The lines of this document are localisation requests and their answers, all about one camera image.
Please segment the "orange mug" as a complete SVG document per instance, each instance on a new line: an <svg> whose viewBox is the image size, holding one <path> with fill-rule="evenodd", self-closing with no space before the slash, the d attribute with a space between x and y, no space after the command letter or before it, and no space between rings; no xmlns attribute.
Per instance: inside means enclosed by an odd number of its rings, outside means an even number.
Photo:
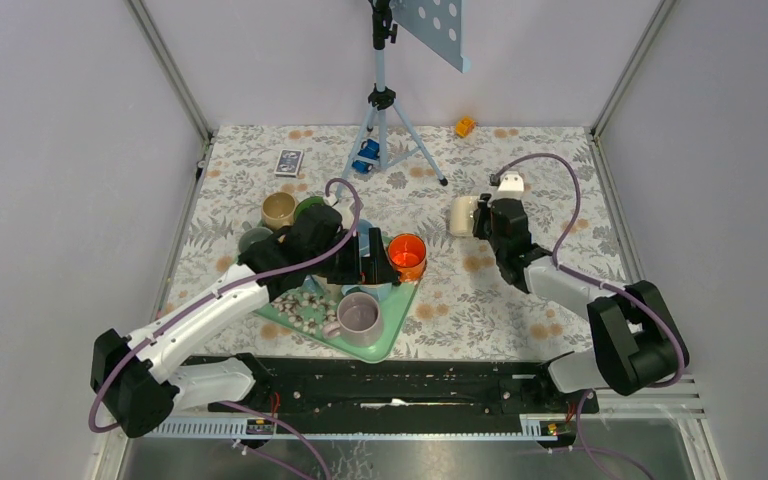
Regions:
<svg viewBox="0 0 768 480"><path fill-rule="evenodd" d="M401 282L418 282L422 278L427 265L427 248L419 236L397 235L390 241L387 254Z"/></svg>

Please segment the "cream ribbed mug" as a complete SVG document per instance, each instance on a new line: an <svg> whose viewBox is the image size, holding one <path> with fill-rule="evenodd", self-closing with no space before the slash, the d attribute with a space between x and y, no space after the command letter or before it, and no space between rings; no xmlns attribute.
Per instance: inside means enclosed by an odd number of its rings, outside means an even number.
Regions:
<svg viewBox="0 0 768 480"><path fill-rule="evenodd" d="M478 196L460 196L455 198L449 210L449 233L454 237L472 237L475 225L475 211L478 208Z"/></svg>

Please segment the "light blue ribbed mug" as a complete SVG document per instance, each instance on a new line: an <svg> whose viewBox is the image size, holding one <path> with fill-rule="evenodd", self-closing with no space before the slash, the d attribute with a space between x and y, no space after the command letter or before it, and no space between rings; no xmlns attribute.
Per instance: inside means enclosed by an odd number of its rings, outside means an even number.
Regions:
<svg viewBox="0 0 768 480"><path fill-rule="evenodd" d="M369 231L373 227L373 224L365 219L360 219L357 225L357 237L359 254L361 257L366 257L370 254L370 237Z"/></svg>

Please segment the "lilac mug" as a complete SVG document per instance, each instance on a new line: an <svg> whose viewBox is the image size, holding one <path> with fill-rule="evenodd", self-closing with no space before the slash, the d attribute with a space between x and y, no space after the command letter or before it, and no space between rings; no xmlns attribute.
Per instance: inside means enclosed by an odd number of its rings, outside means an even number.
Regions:
<svg viewBox="0 0 768 480"><path fill-rule="evenodd" d="M342 338L355 347L369 347L377 342L384 329L378 300L364 292L345 296L337 306L336 319L322 326L325 339Z"/></svg>

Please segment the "cream mug green inside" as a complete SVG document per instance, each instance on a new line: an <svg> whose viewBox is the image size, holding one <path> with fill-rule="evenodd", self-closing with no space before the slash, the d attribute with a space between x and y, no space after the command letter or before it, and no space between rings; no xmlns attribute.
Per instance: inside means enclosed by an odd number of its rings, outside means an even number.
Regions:
<svg viewBox="0 0 768 480"><path fill-rule="evenodd" d="M311 196L302 200L295 208L294 218L297 219L305 210L314 206L324 204L324 198L321 196Z"/></svg>

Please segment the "beige mug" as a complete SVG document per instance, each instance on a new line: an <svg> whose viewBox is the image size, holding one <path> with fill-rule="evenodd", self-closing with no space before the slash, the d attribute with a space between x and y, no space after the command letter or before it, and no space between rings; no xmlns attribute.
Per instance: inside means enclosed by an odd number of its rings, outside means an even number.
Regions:
<svg viewBox="0 0 768 480"><path fill-rule="evenodd" d="M276 192L268 197L261 206L261 221L272 231L277 231L294 223L297 207L296 198L287 192Z"/></svg>

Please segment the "grey blue mug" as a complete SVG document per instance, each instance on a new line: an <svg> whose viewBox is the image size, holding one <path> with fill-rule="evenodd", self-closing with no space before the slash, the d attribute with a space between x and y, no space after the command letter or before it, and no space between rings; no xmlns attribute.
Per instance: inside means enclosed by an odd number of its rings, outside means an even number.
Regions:
<svg viewBox="0 0 768 480"><path fill-rule="evenodd" d="M246 230L238 241L238 252L246 252L253 244L268 239L273 235L273 231L268 227L252 227Z"/></svg>

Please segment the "light blue faceted mug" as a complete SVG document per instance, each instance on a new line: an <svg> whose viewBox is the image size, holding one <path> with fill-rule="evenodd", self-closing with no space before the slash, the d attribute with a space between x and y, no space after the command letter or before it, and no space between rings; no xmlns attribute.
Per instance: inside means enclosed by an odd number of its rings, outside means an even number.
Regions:
<svg viewBox="0 0 768 480"><path fill-rule="evenodd" d="M362 292L372 296L377 302L386 300L392 293L393 285L390 283L377 285L344 285L341 287L343 295Z"/></svg>

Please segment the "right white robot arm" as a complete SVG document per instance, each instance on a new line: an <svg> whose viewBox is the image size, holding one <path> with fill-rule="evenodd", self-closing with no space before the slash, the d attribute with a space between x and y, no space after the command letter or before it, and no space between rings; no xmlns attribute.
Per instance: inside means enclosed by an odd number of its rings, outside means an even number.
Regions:
<svg viewBox="0 0 768 480"><path fill-rule="evenodd" d="M489 243L509 285L550 300L589 325L591 348L549 361L547 376L535 382L539 407L557 412L574 392L609 389L629 396L682 377L689 353L654 284L618 286L564 266L533 242L519 200L483 194L473 219L474 237Z"/></svg>

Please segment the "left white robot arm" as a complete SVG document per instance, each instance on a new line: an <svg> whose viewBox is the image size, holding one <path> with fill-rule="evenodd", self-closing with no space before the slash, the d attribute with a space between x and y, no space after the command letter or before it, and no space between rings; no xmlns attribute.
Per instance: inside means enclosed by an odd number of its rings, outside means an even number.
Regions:
<svg viewBox="0 0 768 480"><path fill-rule="evenodd" d="M234 320L268 306L309 276L336 285L395 284L380 229L360 251L360 218L326 204L304 210L289 226L251 243L206 290L171 313L128 334L109 329L93 343L90 387L95 394L88 426L95 433L120 428L138 438L173 411L236 401L256 411L269 401L267 380L239 360L199 369L186 360Z"/></svg>

